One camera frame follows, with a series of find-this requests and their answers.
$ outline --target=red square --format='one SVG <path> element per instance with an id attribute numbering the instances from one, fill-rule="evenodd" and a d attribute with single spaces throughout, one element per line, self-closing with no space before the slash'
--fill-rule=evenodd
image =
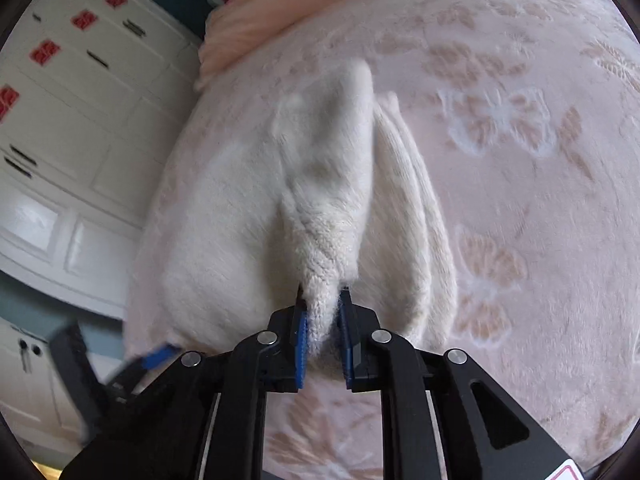
<path id="1" fill-rule="evenodd" d="M 107 2 L 111 7 L 116 9 L 119 6 L 126 4 L 129 0 L 104 0 L 104 1 Z"/>
<path id="2" fill-rule="evenodd" d="M 53 43 L 53 41 L 51 40 L 45 40 L 40 44 L 38 48 L 31 51 L 29 57 L 40 66 L 44 66 L 44 64 L 53 56 L 55 56 L 59 51 L 59 45 Z"/>
<path id="3" fill-rule="evenodd" d="M 5 85 L 0 89 L 0 103 L 7 105 L 9 108 L 15 105 L 19 97 L 20 94 L 9 85 Z"/>
<path id="4" fill-rule="evenodd" d="M 80 30 L 87 30 L 93 23 L 98 21 L 98 16 L 90 10 L 83 10 L 77 16 L 71 18 L 71 23 Z"/>

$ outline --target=silver screw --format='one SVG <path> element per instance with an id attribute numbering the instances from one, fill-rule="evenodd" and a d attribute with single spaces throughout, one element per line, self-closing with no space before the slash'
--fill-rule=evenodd
<path id="1" fill-rule="evenodd" d="M 200 359 L 200 354 L 197 352 L 187 352 L 180 358 L 180 362 L 182 363 L 182 366 L 192 368 L 200 364 Z"/>
<path id="2" fill-rule="evenodd" d="M 272 345 L 278 340 L 278 335 L 273 332 L 265 330 L 258 334 L 258 343 L 261 345 Z"/>
<path id="3" fill-rule="evenodd" d="M 388 343 L 391 341 L 391 334 L 386 330 L 375 330 L 371 333 L 371 338 L 376 343 Z"/>
<path id="4" fill-rule="evenodd" d="M 449 351 L 447 357 L 449 358 L 449 361 L 457 365 L 463 365 L 466 363 L 466 354 L 457 348 Z"/>

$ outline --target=white towel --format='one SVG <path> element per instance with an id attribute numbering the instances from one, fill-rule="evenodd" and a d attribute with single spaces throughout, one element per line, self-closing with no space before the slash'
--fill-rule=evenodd
<path id="1" fill-rule="evenodd" d="M 209 163 L 162 277 L 175 343 L 231 350 L 302 284 L 312 363 L 340 288 L 414 346 L 443 350 L 456 313 L 438 201 L 394 94 L 356 60 L 284 99 Z"/>

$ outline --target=white cabinet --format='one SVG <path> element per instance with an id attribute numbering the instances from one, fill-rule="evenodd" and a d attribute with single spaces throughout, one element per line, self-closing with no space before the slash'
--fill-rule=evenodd
<path id="1" fill-rule="evenodd" d="M 124 316 L 196 42 L 149 0 L 32 2 L 0 52 L 0 270 Z"/>
<path id="2" fill-rule="evenodd" d="M 120 361 L 88 355 L 104 382 Z M 84 428 L 52 364 L 47 343 L 0 320 L 0 411 L 16 437 L 73 456 Z"/>

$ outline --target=bed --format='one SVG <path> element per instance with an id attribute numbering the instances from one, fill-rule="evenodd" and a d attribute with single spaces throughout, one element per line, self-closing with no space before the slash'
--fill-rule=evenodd
<path id="1" fill-rule="evenodd" d="M 275 32 L 236 36 L 244 50 L 231 33 L 207 38 L 202 97 L 136 261 L 127 352 L 177 337 L 161 277 L 199 174 L 254 136 L 281 97 L 364 59 L 376 92 L 397 93 L 440 199 L 459 288 L 449 347 L 472 355 L 584 470 L 599 464 L 640 416 L 632 31 L 611 0 L 329 3 Z M 209 34 L 226 34 L 235 12 L 214 15 Z M 225 41 L 227 51 L 211 46 Z M 264 468 L 285 479 L 381 478 L 377 397 L 309 382 L 270 398 Z"/>

